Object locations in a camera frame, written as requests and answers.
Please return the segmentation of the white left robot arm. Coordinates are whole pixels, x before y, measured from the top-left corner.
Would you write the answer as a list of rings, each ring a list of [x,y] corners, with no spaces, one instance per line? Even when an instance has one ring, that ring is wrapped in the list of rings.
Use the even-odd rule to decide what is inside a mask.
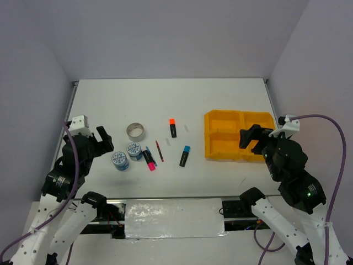
[[[30,229],[1,252],[13,246],[19,248],[12,258],[1,259],[1,264],[59,264],[65,253],[71,253],[76,238],[94,219],[107,216],[107,198],[96,192],[86,193],[72,215],[62,219],[70,208],[79,188],[84,184],[93,160],[108,152],[114,145],[103,126],[97,127],[101,137],[87,134],[86,126],[74,131],[73,123],[64,125],[66,135],[62,156],[55,162],[42,187],[42,198]]]

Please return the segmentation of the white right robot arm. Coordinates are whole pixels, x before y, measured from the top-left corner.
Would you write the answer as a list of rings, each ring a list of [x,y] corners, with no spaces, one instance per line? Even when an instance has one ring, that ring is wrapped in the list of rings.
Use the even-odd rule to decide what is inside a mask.
[[[352,264],[341,248],[328,214],[327,199],[319,181],[311,176],[305,165],[308,157],[300,144],[281,132],[254,124],[240,130],[241,149],[257,141],[251,152],[262,155],[271,178],[278,182],[284,201],[298,215],[304,231],[300,232],[283,217],[258,188],[240,195],[240,211],[255,215],[283,241],[295,257],[295,264]]]

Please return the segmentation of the red pen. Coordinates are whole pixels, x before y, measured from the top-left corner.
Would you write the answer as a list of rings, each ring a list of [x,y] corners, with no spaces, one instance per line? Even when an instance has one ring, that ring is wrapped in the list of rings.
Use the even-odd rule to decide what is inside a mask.
[[[157,140],[155,141],[155,143],[156,143],[156,147],[157,147],[157,150],[158,150],[158,153],[159,153],[159,156],[160,156],[161,162],[164,162],[164,158],[163,158],[163,154],[162,154],[162,151],[161,151],[160,145],[159,145],[159,143],[158,143],[158,141],[157,141]]]

